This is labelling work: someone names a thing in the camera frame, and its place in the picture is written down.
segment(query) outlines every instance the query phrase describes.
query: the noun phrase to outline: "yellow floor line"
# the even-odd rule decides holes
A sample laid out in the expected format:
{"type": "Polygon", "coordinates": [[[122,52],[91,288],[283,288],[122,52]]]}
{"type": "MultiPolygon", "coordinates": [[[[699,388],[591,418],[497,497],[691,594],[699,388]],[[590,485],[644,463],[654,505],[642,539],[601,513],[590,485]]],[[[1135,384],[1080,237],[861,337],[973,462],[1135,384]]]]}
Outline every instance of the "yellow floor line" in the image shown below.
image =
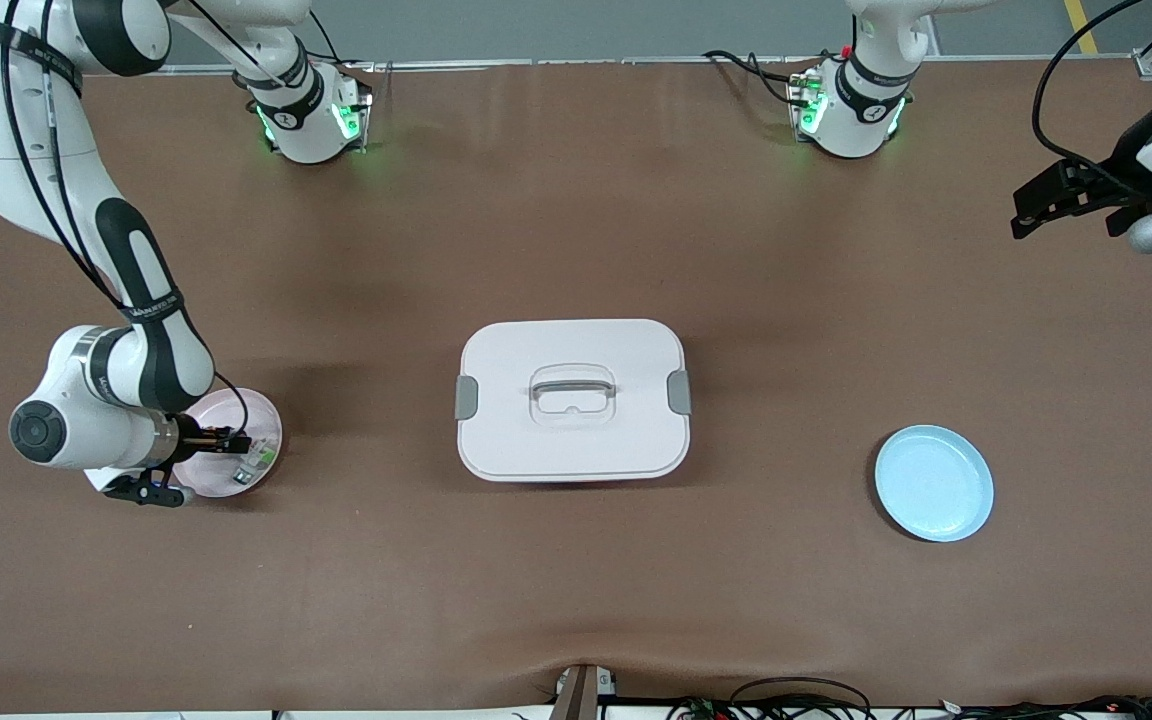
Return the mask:
{"type": "MultiPolygon", "coordinates": [[[[1064,12],[1069,13],[1069,24],[1074,29],[1083,28],[1087,23],[1087,13],[1083,10],[1083,0],[1064,0],[1064,12]]],[[[1096,55],[1096,40],[1091,32],[1078,38],[1078,50],[1084,55],[1096,55]]]]}

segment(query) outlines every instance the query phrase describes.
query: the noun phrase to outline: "gray floor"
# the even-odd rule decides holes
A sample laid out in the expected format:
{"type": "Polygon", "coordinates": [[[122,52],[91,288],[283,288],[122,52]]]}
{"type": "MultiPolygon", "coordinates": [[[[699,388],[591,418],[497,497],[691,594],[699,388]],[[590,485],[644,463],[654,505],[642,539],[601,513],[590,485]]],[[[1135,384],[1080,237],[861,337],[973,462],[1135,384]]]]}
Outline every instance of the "gray floor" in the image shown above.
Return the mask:
{"type": "MultiPolygon", "coordinates": [[[[1089,17],[1114,3],[1071,1],[1082,1],[1089,17]]],[[[707,50],[803,56],[838,50],[851,32],[842,0],[316,0],[314,8],[343,58],[397,63],[694,58],[707,50]]],[[[1051,55],[1071,31],[1064,0],[1002,0],[935,18],[943,55],[1051,55]]],[[[311,50],[326,50],[312,24],[297,33],[311,50]]],[[[1093,37],[1101,53],[1146,44],[1152,0],[1093,37]]],[[[188,32],[173,41],[172,67],[221,63],[188,32]]]]}

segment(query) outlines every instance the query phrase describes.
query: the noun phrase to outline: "table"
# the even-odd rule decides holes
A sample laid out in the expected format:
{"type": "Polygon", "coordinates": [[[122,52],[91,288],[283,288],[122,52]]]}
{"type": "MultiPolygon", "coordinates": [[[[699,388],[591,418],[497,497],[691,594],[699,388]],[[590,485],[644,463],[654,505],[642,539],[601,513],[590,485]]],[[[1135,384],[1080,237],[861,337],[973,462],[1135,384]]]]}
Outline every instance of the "table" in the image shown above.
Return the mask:
{"type": "MultiPolygon", "coordinates": [[[[1078,61],[1049,131],[1091,156],[1152,105],[1078,61]]],[[[220,369],[291,432],[268,484],[179,511],[20,460],[52,340],[119,323],[0,220],[0,712],[465,707],[598,662],[622,694],[814,674],[884,705],[1152,694],[1152,258],[1062,220],[1010,241],[1041,65],[927,65],[901,132],[795,145],[705,65],[376,83],[372,145],[268,154],[223,77],[92,78],[88,108],[220,369]],[[463,342],[645,316],[684,341],[668,478],[502,487],[456,453],[463,342]],[[893,430],[992,464],[976,537],[877,510],[893,430]]]]}

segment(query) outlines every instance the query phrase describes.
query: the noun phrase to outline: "pink plate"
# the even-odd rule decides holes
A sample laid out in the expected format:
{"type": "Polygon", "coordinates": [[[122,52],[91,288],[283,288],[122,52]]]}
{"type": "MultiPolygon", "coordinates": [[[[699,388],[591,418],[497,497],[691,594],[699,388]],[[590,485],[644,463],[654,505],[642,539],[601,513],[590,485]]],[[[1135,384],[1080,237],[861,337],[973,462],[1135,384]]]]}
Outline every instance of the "pink plate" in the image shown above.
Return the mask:
{"type": "MultiPolygon", "coordinates": [[[[259,392],[248,388],[238,388],[243,400],[247,401],[247,437],[252,438],[252,446],[256,446],[263,438],[273,441],[274,447],[282,454],[283,452],[283,419],[278,415],[278,409],[268,397],[259,392]]],[[[218,389],[211,395],[203,397],[191,409],[188,415],[205,429],[219,429],[229,425],[236,429],[243,420],[243,409],[238,404],[238,399],[229,388],[218,389]]],[[[270,470],[278,464],[278,458],[270,468],[265,468],[256,473],[256,477],[248,484],[234,480],[234,470],[238,469],[242,455],[218,455],[211,452],[200,452],[188,461],[175,467],[175,482],[194,488],[200,497],[234,497],[249,488],[256,487],[270,470]]]]}

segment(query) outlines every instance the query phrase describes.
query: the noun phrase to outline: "gray handle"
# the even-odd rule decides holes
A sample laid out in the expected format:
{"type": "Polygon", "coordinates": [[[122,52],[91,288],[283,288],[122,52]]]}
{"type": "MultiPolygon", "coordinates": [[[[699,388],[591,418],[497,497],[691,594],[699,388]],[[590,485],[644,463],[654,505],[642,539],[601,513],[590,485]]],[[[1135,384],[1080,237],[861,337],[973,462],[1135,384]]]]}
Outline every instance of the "gray handle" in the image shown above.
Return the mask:
{"type": "Polygon", "coordinates": [[[550,381],[531,386],[531,397],[540,397],[547,392],[601,392],[605,396],[616,395],[616,386],[606,381],[550,381]]]}

